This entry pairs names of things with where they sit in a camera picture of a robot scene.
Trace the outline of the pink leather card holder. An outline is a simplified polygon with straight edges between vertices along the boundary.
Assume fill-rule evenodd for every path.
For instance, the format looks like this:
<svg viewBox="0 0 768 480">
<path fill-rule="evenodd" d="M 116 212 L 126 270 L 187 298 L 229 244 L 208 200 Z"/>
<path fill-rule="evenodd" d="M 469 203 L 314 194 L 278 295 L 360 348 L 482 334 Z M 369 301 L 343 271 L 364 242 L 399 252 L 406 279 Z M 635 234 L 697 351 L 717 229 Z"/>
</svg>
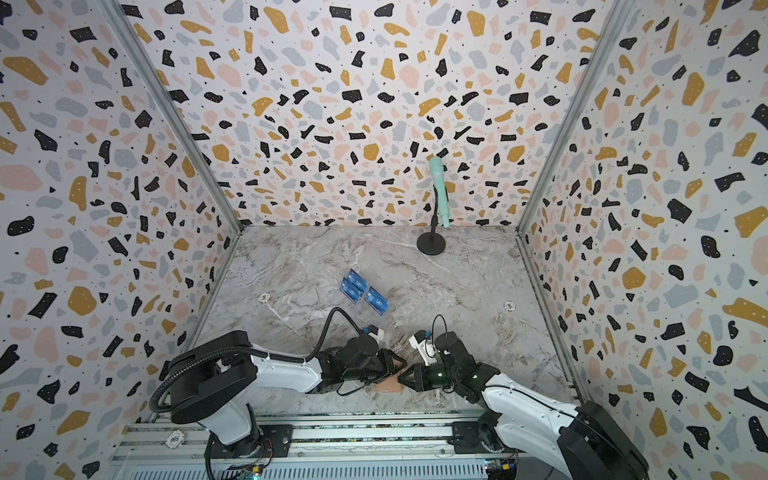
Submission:
<svg viewBox="0 0 768 480">
<path fill-rule="evenodd" d="M 404 386 L 399 383 L 398 375 L 393 374 L 384 381 L 375 385 L 375 391 L 384 394 L 400 394 L 404 391 Z"/>
</svg>

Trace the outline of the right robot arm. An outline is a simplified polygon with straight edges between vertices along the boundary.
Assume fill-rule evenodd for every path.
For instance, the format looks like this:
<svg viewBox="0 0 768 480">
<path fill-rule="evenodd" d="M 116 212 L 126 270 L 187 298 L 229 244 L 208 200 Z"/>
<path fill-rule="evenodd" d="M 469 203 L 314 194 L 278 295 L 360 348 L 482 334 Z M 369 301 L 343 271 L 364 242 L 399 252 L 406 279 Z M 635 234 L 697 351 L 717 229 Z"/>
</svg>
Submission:
<svg viewBox="0 0 768 480">
<path fill-rule="evenodd" d="M 649 465 L 601 405 L 561 402 L 479 362 L 453 332 L 419 330 L 409 339 L 422 357 L 398 376 L 414 391 L 446 389 L 484 408 L 477 440 L 489 451 L 522 450 L 570 479 L 646 479 Z"/>
</svg>

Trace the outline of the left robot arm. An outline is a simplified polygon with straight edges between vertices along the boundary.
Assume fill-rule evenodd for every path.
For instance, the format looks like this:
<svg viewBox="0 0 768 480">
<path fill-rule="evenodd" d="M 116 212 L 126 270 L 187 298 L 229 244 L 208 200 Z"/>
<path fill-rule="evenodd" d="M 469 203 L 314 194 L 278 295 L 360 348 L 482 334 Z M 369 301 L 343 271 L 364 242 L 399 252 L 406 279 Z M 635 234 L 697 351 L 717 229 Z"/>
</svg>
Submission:
<svg viewBox="0 0 768 480">
<path fill-rule="evenodd" d="M 242 408 L 235 401 L 243 390 L 256 385 L 304 394 L 338 393 L 347 381 L 363 387 L 378 384 L 405 366 L 406 361 L 380 347 L 368 329 L 341 347 L 317 348 L 308 357 L 261 350 L 238 330 L 173 359 L 150 397 L 150 409 L 168 413 L 177 425 L 196 423 L 206 428 L 208 458 L 284 457 L 292 428 L 271 433 L 259 426 L 253 408 Z"/>
</svg>

